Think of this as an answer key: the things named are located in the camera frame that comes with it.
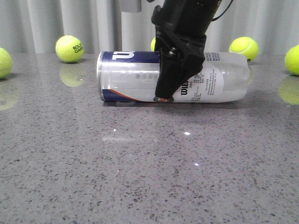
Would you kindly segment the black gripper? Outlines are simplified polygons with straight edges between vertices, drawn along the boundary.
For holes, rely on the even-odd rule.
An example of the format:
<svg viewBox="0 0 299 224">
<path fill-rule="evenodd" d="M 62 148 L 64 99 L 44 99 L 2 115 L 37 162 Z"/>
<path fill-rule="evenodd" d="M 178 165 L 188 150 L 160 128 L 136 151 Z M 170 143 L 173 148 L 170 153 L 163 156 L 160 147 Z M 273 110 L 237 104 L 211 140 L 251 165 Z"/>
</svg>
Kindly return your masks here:
<svg viewBox="0 0 299 224">
<path fill-rule="evenodd" d="M 160 74 L 156 98 L 172 98 L 189 78 L 199 73 L 205 60 L 206 31 L 218 19 L 220 0 L 166 0 L 151 17 L 159 51 Z"/>
</svg>

